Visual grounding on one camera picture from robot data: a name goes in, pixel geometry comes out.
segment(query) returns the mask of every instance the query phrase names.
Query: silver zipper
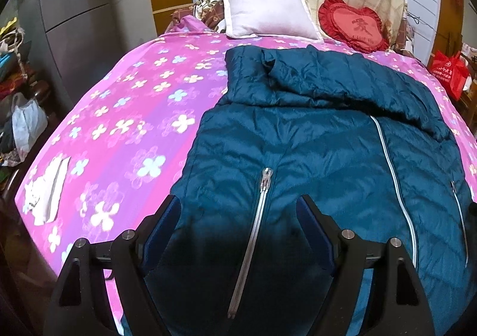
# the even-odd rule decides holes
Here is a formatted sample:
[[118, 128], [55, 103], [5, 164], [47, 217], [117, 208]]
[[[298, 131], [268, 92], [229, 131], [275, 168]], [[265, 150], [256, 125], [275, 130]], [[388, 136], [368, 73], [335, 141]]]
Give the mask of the silver zipper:
[[396, 172], [394, 171], [393, 163], [391, 162], [391, 159], [389, 157], [389, 153], [388, 153], [386, 142], [385, 142], [385, 137], [381, 130], [381, 125], [379, 124], [379, 122], [376, 120], [375, 117], [371, 116], [371, 119], [374, 121], [374, 123], [376, 124], [376, 128], [378, 129], [378, 134], [379, 134], [379, 139], [381, 140], [382, 150], [385, 153], [386, 161], [388, 163], [389, 170], [391, 171], [391, 176], [393, 177], [394, 189], [396, 191], [397, 201], [399, 202], [401, 211], [404, 214], [404, 217], [407, 221], [407, 226], [409, 226], [409, 231], [411, 233], [411, 242], [413, 244], [413, 265], [415, 268], [417, 268], [416, 230], [414, 229], [414, 224], [413, 224], [413, 221], [411, 220], [411, 216], [409, 215], [409, 212], [407, 211], [406, 207], [404, 206], [404, 202], [402, 201], [401, 191], [399, 189], [399, 182], [397, 181], [397, 175], [396, 175]]
[[462, 223], [462, 233], [464, 234], [464, 244], [466, 246], [466, 267], [467, 267], [467, 263], [469, 262], [469, 247], [467, 244], [466, 225], [464, 224], [464, 217], [462, 216], [462, 209], [460, 208], [460, 202], [459, 202], [459, 198], [457, 197], [456, 185], [454, 181], [451, 181], [450, 185], [452, 188], [452, 193], [454, 194], [454, 198], [456, 198], [457, 207], [459, 208], [460, 222]]
[[250, 264], [252, 262], [253, 251], [255, 244], [257, 243], [258, 230], [260, 229], [260, 223], [262, 221], [263, 207], [267, 199], [267, 193], [270, 188], [271, 175], [273, 170], [265, 168], [262, 171], [262, 179], [260, 181], [260, 198], [258, 199], [257, 212], [255, 212], [255, 220], [252, 226], [252, 232], [249, 238], [249, 244], [245, 250], [245, 256], [243, 257], [242, 266], [240, 267], [240, 273], [235, 284], [234, 294], [228, 307], [227, 317], [234, 319], [239, 309], [240, 299], [242, 299], [243, 289], [245, 287], [245, 281], [249, 274]]

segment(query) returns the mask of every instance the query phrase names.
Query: gray wardrobe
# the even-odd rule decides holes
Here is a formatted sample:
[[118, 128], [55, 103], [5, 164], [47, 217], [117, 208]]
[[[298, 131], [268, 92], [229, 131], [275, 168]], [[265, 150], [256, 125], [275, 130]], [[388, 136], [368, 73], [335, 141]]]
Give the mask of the gray wardrobe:
[[18, 14], [32, 42], [28, 60], [66, 114], [124, 54], [109, 0], [10, 1], [1, 17]]

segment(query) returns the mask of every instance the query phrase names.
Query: red heart-shaped pillow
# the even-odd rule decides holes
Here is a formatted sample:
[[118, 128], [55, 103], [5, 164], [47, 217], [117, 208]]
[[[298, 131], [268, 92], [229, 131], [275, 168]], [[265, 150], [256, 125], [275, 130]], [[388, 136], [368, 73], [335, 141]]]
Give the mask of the red heart-shaped pillow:
[[331, 38], [342, 41], [362, 53], [386, 50], [381, 20], [373, 9], [356, 9], [343, 0], [325, 0], [318, 10], [321, 29]]

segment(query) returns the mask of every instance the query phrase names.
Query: red ruffle trim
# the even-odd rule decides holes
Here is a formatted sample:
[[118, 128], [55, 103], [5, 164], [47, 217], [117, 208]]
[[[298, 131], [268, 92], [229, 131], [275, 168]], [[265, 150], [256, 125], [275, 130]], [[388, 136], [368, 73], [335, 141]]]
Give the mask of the red ruffle trim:
[[346, 33], [342, 32], [339, 26], [336, 24], [333, 18], [333, 12], [337, 8], [348, 9], [352, 12], [355, 12], [360, 16], [368, 16], [375, 20], [378, 27], [378, 31], [381, 32], [382, 22], [378, 14], [373, 9], [368, 7], [363, 7], [361, 9], [356, 9], [344, 3], [343, 0], [325, 0], [318, 10], [318, 20], [320, 22], [320, 27], [323, 31], [329, 35], [331, 38], [344, 42], [354, 50], [357, 50], [362, 53], [371, 53], [378, 50], [386, 50], [389, 47], [389, 43], [382, 37], [381, 42], [374, 47], [365, 47], [363, 42], [349, 37]]

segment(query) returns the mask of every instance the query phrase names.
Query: quilted jacket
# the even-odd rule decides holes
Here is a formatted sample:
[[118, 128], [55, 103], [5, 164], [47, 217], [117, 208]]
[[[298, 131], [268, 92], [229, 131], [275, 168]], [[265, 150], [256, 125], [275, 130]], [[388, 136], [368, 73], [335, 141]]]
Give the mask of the quilted jacket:
[[296, 218], [309, 194], [342, 229], [402, 240], [444, 334], [475, 292], [459, 213], [468, 225], [471, 194], [428, 89], [360, 54], [311, 46], [237, 47], [226, 62], [228, 92], [202, 117], [171, 189], [182, 216], [146, 278], [171, 333], [307, 334], [331, 281]]

